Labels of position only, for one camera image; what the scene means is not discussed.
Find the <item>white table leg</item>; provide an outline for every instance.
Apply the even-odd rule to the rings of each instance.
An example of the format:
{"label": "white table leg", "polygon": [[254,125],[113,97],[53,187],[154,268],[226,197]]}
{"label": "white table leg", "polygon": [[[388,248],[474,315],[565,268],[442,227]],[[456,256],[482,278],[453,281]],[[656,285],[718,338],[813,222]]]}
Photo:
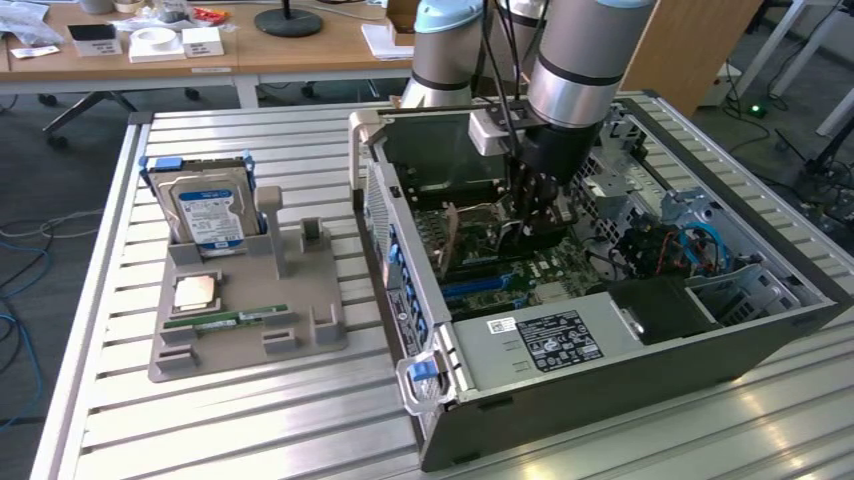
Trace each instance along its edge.
{"label": "white table leg", "polygon": [[255,87],[259,85],[258,75],[237,75],[234,79],[241,108],[258,108],[258,93],[255,92]]}
{"label": "white table leg", "polygon": [[787,69],[787,73],[784,73],[780,81],[775,84],[775,89],[772,90],[772,94],[775,96],[781,97],[784,93],[787,93],[787,89],[792,85],[792,82],[796,80],[796,77],[801,73],[801,70],[804,70],[804,67],[811,61],[811,58],[813,58],[813,54],[816,53],[816,50],[819,50],[819,47],[821,47],[825,38],[828,38],[828,34],[835,29],[840,21],[848,16],[848,13],[837,11],[831,14],[828,21],[825,21],[825,23],[823,23],[823,25],[819,27],[819,30],[816,30],[813,38],[811,38],[811,41],[804,47],[804,50],[801,50],[796,61],[792,62],[792,65]]}
{"label": "white table leg", "polygon": [[843,102],[840,102],[840,105],[837,105],[837,108],[831,112],[816,133],[824,137],[833,137],[840,131],[843,122],[845,122],[852,115],[854,115],[854,88],[845,96]]}
{"label": "white table leg", "polygon": [[760,71],[763,70],[763,67],[765,67],[765,64],[768,63],[769,58],[772,58],[772,54],[775,53],[775,50],[777,50],[777,47],[780,46],[780,42],[784,41],[784,37],[787,36],[787,33],[789,33],[789,30],[792,29],[792,26],[795,25],[796,20],[799,19],[799,16],[801,15],[801,13],[804,12],[804,9],[807,8],[807,4],[808,4],[807,0],[796,0],[792,7],[789,7],[787,16],[784,17],[780,24],[777,25],[777,28],[775,29],[775,32],[772,33],[772,36],[769,37],[768,42],[765,42],[765,45],[763,46],[763,50],[760,50],[760,53],[757,54],[757,58],[755,58],[753,62],[751,63],[751,67],[748,67],[748,71],[743,75],[743,79],[739,81],[739,85],[736,86],[736,92],[739,93],[740,97],[745,95],[745,92],[748,91],[748,87],[751,87],[751,84],[757,78],[757,75],[760,75]]}

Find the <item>blue cable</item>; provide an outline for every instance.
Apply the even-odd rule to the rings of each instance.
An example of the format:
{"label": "blue cable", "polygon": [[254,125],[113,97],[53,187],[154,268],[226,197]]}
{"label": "blue cable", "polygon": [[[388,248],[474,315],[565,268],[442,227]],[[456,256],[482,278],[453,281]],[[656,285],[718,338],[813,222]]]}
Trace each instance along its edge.
{"label": "blue cable", "polygon": [[22,293],[25,290],[27,290],[30,287],[33,287],[35,283],[39,280],[42,280],[42,278],[45,277],[45,274],[49,273],[49,269],[51,268],[51,254],[49,253],[47,250],[43,250],[41,248],[19,247],[18,245],[11,245],[3,241],[0,241],[0,247],[9,248],[10,250],[19,250],[22,252],[35,252],[45,257],[45,267],[42,268],[42,271],[34,277],[34,279],[30,282],[27,282],[22,287],[19,287],[18,290],[14,290],[11,293],[7,293],[6,295],[0,295],[0,298],[11,298],[19,293]]}
{"label": "blue cable", "polygon": [[30,355],[30,361],[33,362],[34,373],[37,374],[37,395],[33,400],[27,404],[27,406],[22,409],[18,415],[13,417],[3,425],[0,425],[0,433],[18,421],[19,418],[27,416],[30,411],[37,408],[39,405],[39,400],[42,400],[42,393],[45,390],[45,385],[42,382],[42,370],[39,369],[39,360],[37,359],[37,352],[33,348],[33,342],[30,341],[30,334],[27,333],[27,328],[18,323],[18,320],[13,318],[10,315],[0,314],[0,318],[10,323],[13,328],[18,328],[19,335],[25,339],[25,346],[27,347],[27,354]]}
{"label": "blue cable", "polygon": [[728,252],[727,245],[724,244],[724,240],[721,240],[721,234],[718,233],[718,231],[708,223],[700,223],[700,222],[689,223],[685,227],[682,227],[682,230],[680,231],[680,243],[685,247],[685,255],[686,257],[689,257],[689,260],[692,261],[692,263],[697,263],[697,264],[702,264],[702,262],[700,258],[697,258],[697,255],[694,255],[694,252],[692,252],[692,249],[688,248],[689,236],[685,233],[686,230],[702,230],[709,235],[712,235],[712,238],[716,241],[716,248],[724,254],[724,271],[728,272],[731,270],[731,256],[727,253]]}

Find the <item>slotted aluminum surface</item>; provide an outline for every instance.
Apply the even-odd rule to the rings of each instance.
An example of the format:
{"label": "slotted aluminum surface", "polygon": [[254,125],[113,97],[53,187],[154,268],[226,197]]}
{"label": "slotted aluminum surface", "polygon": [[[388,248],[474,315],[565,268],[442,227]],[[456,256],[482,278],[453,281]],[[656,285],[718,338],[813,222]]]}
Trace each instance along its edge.
{"label": "slotted aluminum surface", "polygon": [[[641,94],[628,95],[852,291],[852,260],[845,252],[768,188],[745,177],[666,104]],[[253,151],[259,184],[283,190],[285,228],[294,228],[302,217],[320,215],[333,231],[352,344],[333,354],[161,384],[149,381],[167,225],[137,169],[126,168],[114,181],[111,199],[118,205],[109,208],[102,228],[61,374],[65,390],[58,389],[54,398],[34,478],[564,480],[852,475],[851,318],[837,319],[795,342],[736,382],[460,468],[430,475],[420,471],[348,191],[345,120],[354,109],[381,106],[159,114],[126,141],[119,173],[143,152],[206,157]],[[650,163],[665,178],[677,186],[693,182],[665,152],[652,150]]]}

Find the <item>gray carpet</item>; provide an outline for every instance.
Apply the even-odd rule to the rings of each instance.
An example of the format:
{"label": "gray carpet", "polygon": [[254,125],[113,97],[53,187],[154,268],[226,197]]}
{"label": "gray carpet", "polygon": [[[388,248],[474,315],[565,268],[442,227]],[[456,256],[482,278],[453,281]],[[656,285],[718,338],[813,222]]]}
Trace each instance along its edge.
{"label": "gray carpet", "polygon": [[[768,38],[768,29],[760,35],[749,36],[735,53],[735,63],[745,69]],[[781,48],[772,64],[747,95],[747,102],[757,100],[765,91],[787,49]],[[384,95],[400,94],[404,81],[378,81]],[[800,141],[811,148],[821,148],[825,139],[812,132],[836,103],[854,86],[854,74],[845,67],[817,57],[809,64],[793,85],[787,101],[789,112],[772,111],[763,121],[768,128],[785,127],[801,132]],[[202,100],[191,102],[182,90],[161,90],[129,93],[129,99],[141,110],[182,111],[197,109],[238,108],[234,89],[210,87],[199,89]],[[366,82],[325,82],[317,85],[320,98],[308,100],[301,96],[300,85],[286,89],[270,89],[273,96],[263,106],[340,103],[372,100]],[[62,106],[71,105],[81,95],[59,95]],[[9,105],[10,97],[0,98]],[[62,131],[69,137],[71,148],[57,152],[45,144],[41,128],[61,112],[37,102],[33,95],[22,96],[18,105],[0,115],[0,224],[21,219],[47,219],[70,212],[99,208],[107,198],[109,186],[117,156],[125,134],[126,113],[113,102],[102,103]],[[702,110],[694,120],[710,136],[732,147],[753,138],[761,131],[737,122],[717,109]],[[847,143],[841,158],[851,159],[853,141]],[[775,140],[740,149],[740,158],[768,176],[779,177],[787,168],[797,166],[792,152],[780,153],[773,148]],[[97,219],[87,219],[74,228],[97,225]],[[53,265],[45,279],[11,302],[21,318],[27,322],[42,362],[46,391],[38,407],[29,413],[33,423],[0,431],[0,479],[27,478],[42,431],[41,418],[47,413],[47,405],[59,372],[66,340],[77,310],[79,293],[86,277],[91,249],[95,238],[58,240],[51,248]],[[43,239],[22,242],[42,245]],[[0,250],[0,281],[29,261],[33,253]],[[11,343],[0,344],[0,362],[9,358]],[[0,418],[7,418],[27,404],[34,393],[33,368],[26,355],[21,355],[11,369],[0,376]]]}

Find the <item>black lamp base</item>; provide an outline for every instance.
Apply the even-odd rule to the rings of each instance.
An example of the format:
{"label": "black lamp base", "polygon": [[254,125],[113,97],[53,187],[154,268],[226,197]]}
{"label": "black lamp base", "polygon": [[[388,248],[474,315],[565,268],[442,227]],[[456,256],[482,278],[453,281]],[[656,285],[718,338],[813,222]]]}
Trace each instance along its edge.
{"label": "black lamp base", "polygon": [[255,27],[277,37],[308,37],[324,28],[324,19],[306,10],[291,10],[291,18],[285,18],[285,11],[277,8],[255,16]]}

